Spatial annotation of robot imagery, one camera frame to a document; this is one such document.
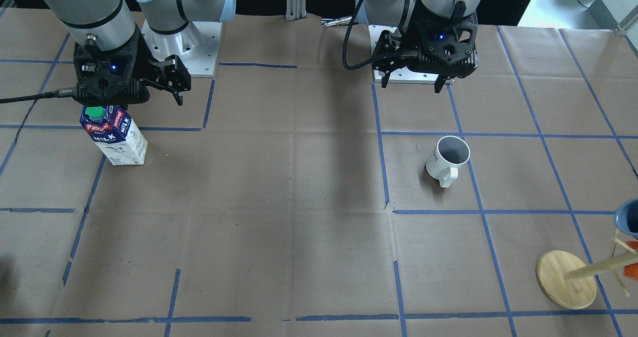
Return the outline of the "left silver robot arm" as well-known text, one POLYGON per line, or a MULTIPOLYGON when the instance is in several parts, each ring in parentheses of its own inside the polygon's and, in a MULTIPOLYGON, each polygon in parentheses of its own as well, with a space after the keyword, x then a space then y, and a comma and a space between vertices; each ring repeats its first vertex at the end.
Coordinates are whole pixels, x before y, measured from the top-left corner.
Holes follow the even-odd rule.
POLYGON ((435 92, 455 78, 474 73, 477 15, 481 0, 356 0, 349 26, 384 26, 374 40, 372 56, 348 70, 371 66, 387 87, 392 73, 406 68, 435 75, 435 92))

